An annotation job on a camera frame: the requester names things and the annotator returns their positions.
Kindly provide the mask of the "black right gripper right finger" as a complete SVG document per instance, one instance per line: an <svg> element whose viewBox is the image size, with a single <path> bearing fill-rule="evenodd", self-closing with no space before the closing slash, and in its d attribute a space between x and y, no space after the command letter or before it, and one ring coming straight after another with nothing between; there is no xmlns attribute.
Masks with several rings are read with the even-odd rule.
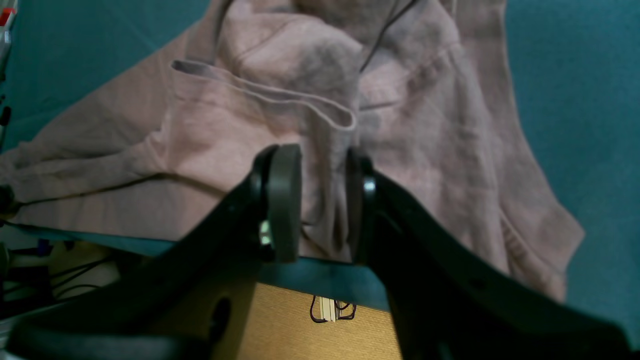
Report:
<svg viewBox="0 0 640 360"><path fill-rule="evenodd" d="M405 360L631 360L626 335L496 271L358 148L346 161L355 264L384 285Z"/></svg>

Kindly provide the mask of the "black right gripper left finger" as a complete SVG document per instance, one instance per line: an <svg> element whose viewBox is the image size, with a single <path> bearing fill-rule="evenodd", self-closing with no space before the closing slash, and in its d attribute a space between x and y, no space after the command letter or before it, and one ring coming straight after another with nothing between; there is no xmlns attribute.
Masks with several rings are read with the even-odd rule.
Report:
<svg viewBox="0 0 640 360"><path fill-rule="evenodd" d="M298 258L301 150L271 145L172 248L16 322L9 360L235 360L264 264Z"/></svg>

